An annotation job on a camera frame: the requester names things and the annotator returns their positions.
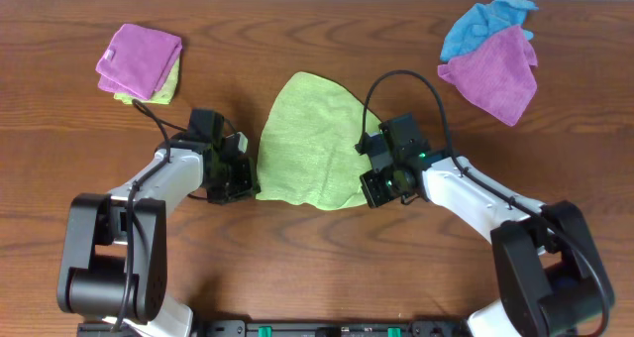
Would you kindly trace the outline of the green microfiber cloth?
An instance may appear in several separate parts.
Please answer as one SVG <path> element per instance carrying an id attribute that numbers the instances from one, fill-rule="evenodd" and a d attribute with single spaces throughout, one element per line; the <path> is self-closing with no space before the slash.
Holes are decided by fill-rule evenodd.
<path id="1" fill-rule="evenodd" d="M 277 94 L 262 131 L 258 200 L 333 211 L 365 205 L 358 154 L 364 105 L 344 86 L 295 73 Z"/>

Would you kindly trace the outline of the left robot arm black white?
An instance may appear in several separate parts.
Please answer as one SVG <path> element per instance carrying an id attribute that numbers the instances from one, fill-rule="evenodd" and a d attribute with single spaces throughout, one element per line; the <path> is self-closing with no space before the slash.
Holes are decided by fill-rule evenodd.
<path id="1" fill-rule="evenodd" d="M 260 190 L 247 137 L 226 135 L 225 125 L 221 114 L 195 109 L 187 128 L 164 136 L 134 177 L 72 200 L 56 291 L 61 311 L 98 318 L 100 332 L 192 333 L 192 309 L 166 292 L 166 220 L 198 189 L 218 205 Z"/>

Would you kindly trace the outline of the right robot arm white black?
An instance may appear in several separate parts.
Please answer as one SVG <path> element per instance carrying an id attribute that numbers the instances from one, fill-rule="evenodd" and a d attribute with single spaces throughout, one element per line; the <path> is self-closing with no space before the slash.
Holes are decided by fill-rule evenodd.
<path id="1" fill-rule="evenodd" d="M 409 114 L 362 133 L 371 168 L 361 176 L 369 207 L 422 198 L 444 207 L 490 243 L 499 299 L 466 321 L 474 336 L 574 336 L 601 318 L 614 292 L 581 211 L 568 201 L 524 197 L 474 168 L 452 147 L 433 151 Z"/>

